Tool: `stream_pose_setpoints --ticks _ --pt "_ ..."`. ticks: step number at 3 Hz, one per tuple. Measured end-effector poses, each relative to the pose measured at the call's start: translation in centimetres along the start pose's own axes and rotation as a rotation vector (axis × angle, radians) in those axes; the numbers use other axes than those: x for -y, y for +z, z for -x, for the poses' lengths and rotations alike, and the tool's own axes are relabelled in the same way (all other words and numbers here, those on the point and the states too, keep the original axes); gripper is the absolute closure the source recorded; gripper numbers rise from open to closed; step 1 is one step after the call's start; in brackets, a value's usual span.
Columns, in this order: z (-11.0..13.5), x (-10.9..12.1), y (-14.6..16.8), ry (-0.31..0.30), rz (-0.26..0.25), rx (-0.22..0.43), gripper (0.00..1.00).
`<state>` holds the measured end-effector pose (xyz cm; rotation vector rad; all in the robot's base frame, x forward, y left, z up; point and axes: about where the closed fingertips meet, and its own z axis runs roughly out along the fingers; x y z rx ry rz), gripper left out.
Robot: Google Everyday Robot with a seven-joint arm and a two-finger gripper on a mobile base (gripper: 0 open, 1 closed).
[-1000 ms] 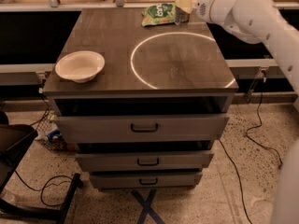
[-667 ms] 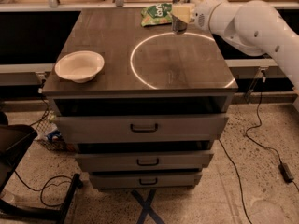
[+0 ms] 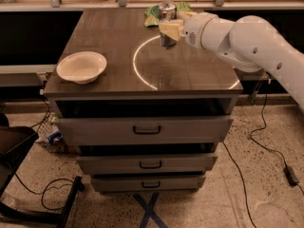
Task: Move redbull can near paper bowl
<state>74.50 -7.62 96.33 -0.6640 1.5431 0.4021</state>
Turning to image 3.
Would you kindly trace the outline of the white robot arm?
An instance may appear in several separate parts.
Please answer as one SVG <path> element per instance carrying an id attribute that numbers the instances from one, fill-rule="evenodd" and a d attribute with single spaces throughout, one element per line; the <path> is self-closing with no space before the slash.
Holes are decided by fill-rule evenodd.
<path id="1" fill-rule="evenodd" d="M 175 19 L 160 20 L 159 30 L 241 71 L 264 69 L 304 108 L 304 54 L 265 19 L 249 15 L 230 21 L 209 12 L 180 12 Z"/>

